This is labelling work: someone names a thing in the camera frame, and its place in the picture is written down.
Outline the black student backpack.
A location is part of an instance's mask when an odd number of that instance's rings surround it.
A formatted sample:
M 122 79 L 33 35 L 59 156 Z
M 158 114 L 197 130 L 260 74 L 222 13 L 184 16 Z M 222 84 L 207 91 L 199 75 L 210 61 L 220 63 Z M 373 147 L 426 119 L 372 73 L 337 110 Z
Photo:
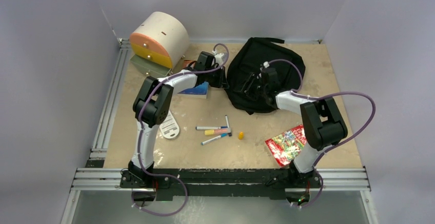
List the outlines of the black student backpack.
M 277 109 L 277 94 L 301 88 L 306 66 L 283 43 L 278 38 L 252 37 L 232 60 L 225 91 L 235 108 L 248 114 L 270 113 Z

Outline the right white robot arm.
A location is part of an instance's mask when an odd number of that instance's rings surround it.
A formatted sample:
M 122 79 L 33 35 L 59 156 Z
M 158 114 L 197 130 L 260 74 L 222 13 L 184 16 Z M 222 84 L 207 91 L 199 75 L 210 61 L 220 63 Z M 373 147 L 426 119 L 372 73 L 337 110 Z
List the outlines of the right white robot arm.
M 334 98 L 303 97 L 292 90 L 285 90 L 274 68 L 263 68 L 258 74 L 251 73 L 235 91 L 250 100 L 262 98 L 268 106 L 301 116 L 307 141 L 289 166 L 288 180 L 293 186 L 305 183 L 313 174 L 320 155 L 348 135 Z

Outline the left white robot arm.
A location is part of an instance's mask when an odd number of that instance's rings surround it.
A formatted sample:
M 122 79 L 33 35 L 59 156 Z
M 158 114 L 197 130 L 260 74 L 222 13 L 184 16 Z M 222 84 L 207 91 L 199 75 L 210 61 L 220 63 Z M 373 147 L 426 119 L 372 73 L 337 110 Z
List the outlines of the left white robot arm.
M 169 114 L 172 96 L 204 82 L 222 87 L 228 53 L 201 52 L 193 65 L 168 77 L 145 78 L 133 103 L 137 120 L 137 142 L 128 165 L 127 179 L 145 188 L 157 174 L 153 173 L 153 150 L 160 125 Z

